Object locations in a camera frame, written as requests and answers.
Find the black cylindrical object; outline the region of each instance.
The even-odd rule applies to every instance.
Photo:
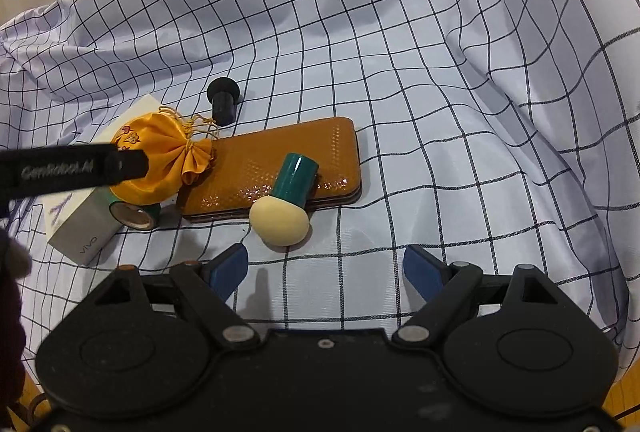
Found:
[[[218,126],[231,125],[236,121],[236,106],[240,88],[231,78],[214,79],[207,87],[207,99],[211,103],[211,117]]]

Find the checkered cloth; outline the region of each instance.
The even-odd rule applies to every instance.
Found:
[[[228,303],[263,330],[393,331],[422,306],[402,275],[418,243],[487,273],[544,271],[620,349],[640,342],[639,0],[56,0],[0,30],[0,144],[89,142],[143,94],[210,110],[223,135],[328,116],[358,130],[364,191],[322,209],[301,247],[246,220],[122,229],[88,267],[46,244],[39,200],[9,228],[33,255],[25,360],[121,263],[161,272],[234,242],[249,273]]]

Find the drawstring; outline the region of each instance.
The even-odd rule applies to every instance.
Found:
[[[162,114],[173,117],[182,125],[182,130],[188,140],[187,151],[191,145],[193,145],[191,137],[194,134],[204,134],[205,137],[210,137],[212,139],[218,139],[220,137],[220,127],[218,127],[210,117],[204,117],[200,114],[196,114],[189,119],[185,119],[177,110],[175,110],[175,108],[167,107],[165,105],[160,106],[158,111]]]

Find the brown wallet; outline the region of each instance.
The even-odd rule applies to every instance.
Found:
[[[177,206],[192,220],[247,217],[268,195],[285,156],[294,152],[318,163],[308,209],[354,203],[362,193],[353,121],[330,117],[216,139],[211,168],[178,193]]]

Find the vivo box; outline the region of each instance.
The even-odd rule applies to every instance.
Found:
[[[110,143],[116,132],[135,117],[155,112],[162,104],[150,94],[111,121],[92,142]],[[47,242],[76,264],[85,265],[120,228],[109,211],[108,187],[41,196]]]

